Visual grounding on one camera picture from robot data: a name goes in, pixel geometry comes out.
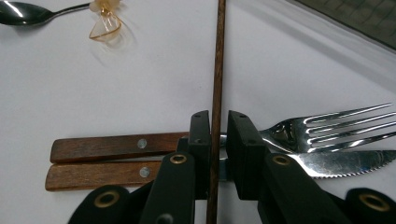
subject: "fork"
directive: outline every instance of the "fork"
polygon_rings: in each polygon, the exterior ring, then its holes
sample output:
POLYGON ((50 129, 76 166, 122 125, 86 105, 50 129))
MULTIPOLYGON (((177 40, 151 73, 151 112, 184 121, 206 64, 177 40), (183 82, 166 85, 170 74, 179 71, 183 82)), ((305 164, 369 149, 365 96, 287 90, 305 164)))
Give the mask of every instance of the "fork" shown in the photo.
MULTIPOLYGON (((268 144, 269 148, 283 153, 329 152, 349 147, 357 147, 394 136, 396 132, 320 147, 318 147, 317 144, 331 143, 331 140, 341 139, 360 133, 368 133, 395 125, 396 121, 348 132, 339 131, 338 133, 328 133, 328 131, 337 131, 337 129, 348 126, 353 127, 354 125, 395 116, 396 112, 393 112, 367 119, 355 119, 352 121, 333 122, 329 124, 329 121, 337 121, 337 119, 367 113, 390 105, 391 104, 376 105, 331 114, 286 119, 270 129, 259 131, 259 133, 262 136, 262 140, 268 144)), ((52 145, 50 161, 52 163, 104 161, 165 155, 174 152, 177 147, 177 140, 188 134, 189 133, 154 133, 58 139, 52 145)), ((225 148, 226 141, 227 133, 223 133, 220 136, 221 148, 225 148)))
MULTIPOLYGON (((268 143, 274 150, 284 153, 311 153, 324 151, 334 152, 350 147, 358 147, 392 137, 396 135, 396 132, 384 133, 376 136, 362 138, 359 140, 345 141, 318 147, 314 147, 314 144, 326 143, 328 141, 336 140, 339 138, 349 137, 361 133, 368 133, 371 131, 384 129, 396 125, 396 121, 393 121, 371 127, 355 129, 352 131, 327 133, 329 131, 395 116, 396 112, 392 112, 366 119, 355 119, 351 121, 335 122, 332 124, 328 123, 336 119, 342 119, 362 113, 367 113, 391 105, 392 104, 375 105, 361 109, 353 109, 330 114, 286 119, 269 129, 259 131, 259 133, 262 136, 262 140, 268 143)), ((227 134, 223 133, 220 136, 220 146, 225 147, 226 141, 227 134)))

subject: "rivet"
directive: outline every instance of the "rivet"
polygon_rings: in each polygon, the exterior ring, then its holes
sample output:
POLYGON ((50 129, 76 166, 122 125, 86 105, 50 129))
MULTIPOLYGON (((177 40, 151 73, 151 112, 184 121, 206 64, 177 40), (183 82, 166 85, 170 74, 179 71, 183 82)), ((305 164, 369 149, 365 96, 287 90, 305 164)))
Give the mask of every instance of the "rivet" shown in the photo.
POLYGON ((146 141, 146 139, 144 139, 144 138, 137 141, 137 146, 142 149, 145 148, 147 146, 147 144, 148 144, 148 141, 146 141))
POLYGON ((142 176, 144 178, 148 177, 149 173, 150 173, 150 169, 147 166, 142 167, 142 169, 140 169, 140 171, 139 171, 140 176, 142 176))

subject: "fork tines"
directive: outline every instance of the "fork tines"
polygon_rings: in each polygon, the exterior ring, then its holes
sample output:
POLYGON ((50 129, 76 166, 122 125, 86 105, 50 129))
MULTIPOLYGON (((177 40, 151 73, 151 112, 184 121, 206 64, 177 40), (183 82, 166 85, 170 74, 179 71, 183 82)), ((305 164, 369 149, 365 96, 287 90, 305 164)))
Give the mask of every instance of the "fork tines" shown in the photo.
MULTIPOLYGON (((370 117, 370 118, 366 118, 366 119, 355 119, 355 120, 351 120, 351 121, 335 122, 335 123, 330 123, 330 124, 328 123, 329 121, 333 121, 334 119, 347 118, 350 116, 355 116, 355 115, 359 115, 362 113, 367 113, 370 111, 388 107, 390 105, 392 105, 392 104, 376 105, 376 106, 365 107, 362 109, 354 109, 354 110, 330 113, 330 114, 325 114, 325 115, 307 117, 307 118, 304 118, 304 124, 305 125, 313 125, 314 124, 316 126, 307 128, 305 133, 318 135, 318 133, 324 133, 324 132, 341 129, 341 128, 345 128, 345 127, 349 127, 349 126, 353 126, 353 125, 368 123, 368 122, 372 122, 375 120, 387 119, 387 118, 395 116, 396 112, 378 115, 378 116, 374 116, 374 117, 370 117)), ((356 134, 368 133, 368 132, 388 128, 388 127, 391 127, 394 125, 396 125, 396 121, 383 123, 383 124, 377 124, 374 126, 359 128, 359 129, 345 131, 345 132, 341 132, 341 133, 328 133, 328 134, 324 134, 324 135, 309 137, 308 144, 317 144, 317 143, 323 143, 323 142, 327 142, 327 141, 337 140, 340 138, 349 137, 349 136, 353 136, 356 134)), ((389 138, 389 137, 392 137, 395 135, 396 135, 396 132, 384 133, 384 134, 380 134, 380 135, 376 135, 376 136, 362 138, 359 140, 346 141, 346 142, 335 143, 335 144, 330 144, 330 145, 326 145, 326 146, 311 147, 308 152, 337 151, 337 150, 346 149, 349 147, 357 147, 357 146, 365 145, 368 143, 373 143, 375 141, 383 140, 383 139, 386 139, 386 138, 389 138)))

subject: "serrated knife blade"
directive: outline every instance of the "serrated knife blade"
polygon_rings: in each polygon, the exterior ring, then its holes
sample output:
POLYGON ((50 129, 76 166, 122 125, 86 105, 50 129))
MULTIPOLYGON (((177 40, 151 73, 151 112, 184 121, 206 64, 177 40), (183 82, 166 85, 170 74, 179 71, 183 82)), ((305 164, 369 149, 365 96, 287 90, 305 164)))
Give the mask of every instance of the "serrated knife blade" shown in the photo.
POLYGON ((287 154, 313 178, 362 175, 396 159, 396 150, 287 154))

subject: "table surface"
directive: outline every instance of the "table surface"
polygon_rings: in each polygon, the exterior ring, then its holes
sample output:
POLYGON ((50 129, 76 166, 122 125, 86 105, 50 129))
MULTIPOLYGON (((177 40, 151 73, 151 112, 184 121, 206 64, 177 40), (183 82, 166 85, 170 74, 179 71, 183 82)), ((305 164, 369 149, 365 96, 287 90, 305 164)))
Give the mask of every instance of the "table surface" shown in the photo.
MULTIPOLYGON (((30 3, 56 11, 85 2, 30 3)), ((90 192, 45 191, 54 140, 182 132, 192 114, 211 110, 217 4, 122 0, 121 36, 108 45, 88 38, 98 20, 89 10, 40 27, 0 25, 1 223, 67 223, 90 192)), ((229 110, 261 130, 283 119, 396 103, 394 71, 394 51, 305 7, 229 0, 221 129, 229 110)), ((395 144, 390 138, 357 149, 395 144)), ((396 162, 317 182, 341 198, 366 187, 396 200, 396 162)), ((233 183, 220 183, 218 223, 261 223, 256 206, 240 201, 233 183)), ((196 203, 195 220, 205 222, 205 202, 196 203)))

